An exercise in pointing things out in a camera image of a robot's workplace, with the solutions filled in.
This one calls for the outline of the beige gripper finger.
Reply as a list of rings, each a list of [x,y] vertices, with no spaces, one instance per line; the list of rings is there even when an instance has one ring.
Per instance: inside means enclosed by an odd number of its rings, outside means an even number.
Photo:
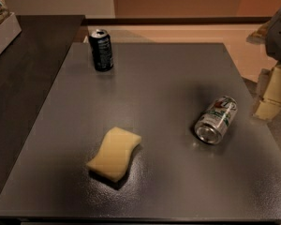
[[[281,112],[281,62],[271,70],[259,74],[253,115],[261,120],[272,120]]]
[[[252,44],[264,44],[266,36],[268,34],[270,22],[264,23],[259,29],[252,32],[247,38],[246,41]]]

